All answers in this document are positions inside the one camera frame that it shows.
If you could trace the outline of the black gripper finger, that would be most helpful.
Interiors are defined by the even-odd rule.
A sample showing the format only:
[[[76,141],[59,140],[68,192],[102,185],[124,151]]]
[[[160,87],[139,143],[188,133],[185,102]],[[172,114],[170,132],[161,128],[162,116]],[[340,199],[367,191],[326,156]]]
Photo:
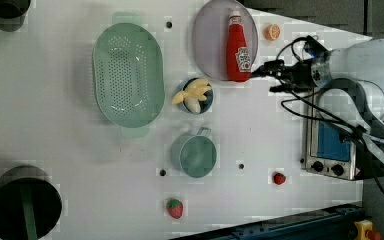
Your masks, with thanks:
[[[297,88],[292,85],[276,85],[269,88],[272,93],[291,93],[297,91]]]
[[[261,65],[259,68],[257,68],[251,73],[250,77],[257,78],[257,77],[272,76],[274,72],[275,72],[275,68],[273,66]]]

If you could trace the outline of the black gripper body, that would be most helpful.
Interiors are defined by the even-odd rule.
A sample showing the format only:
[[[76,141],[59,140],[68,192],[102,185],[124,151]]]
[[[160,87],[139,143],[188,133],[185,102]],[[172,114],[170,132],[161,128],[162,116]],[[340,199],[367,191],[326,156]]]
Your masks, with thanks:
[[[292,66],[287,66],[283,60],[274,60],[271,62],[274,77],[282,80],[297,88],[314,88],[315,83],[311,76],[311,62],[297,62]]]

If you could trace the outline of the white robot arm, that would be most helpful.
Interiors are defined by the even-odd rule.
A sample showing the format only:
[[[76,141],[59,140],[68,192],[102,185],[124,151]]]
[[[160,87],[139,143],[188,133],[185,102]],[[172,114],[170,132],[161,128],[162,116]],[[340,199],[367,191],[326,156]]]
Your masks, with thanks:
[[[308,59],[292,66],[276,58],[251,73],[273,77],[280,84],[271,89],[290,93],[304,101],[300,92],[315,90],[318,97],[308,105],[318,121],[329,123],[352,141],[379,156],[384,155],[384,39],[329,50],[311,36],[299,37]]]

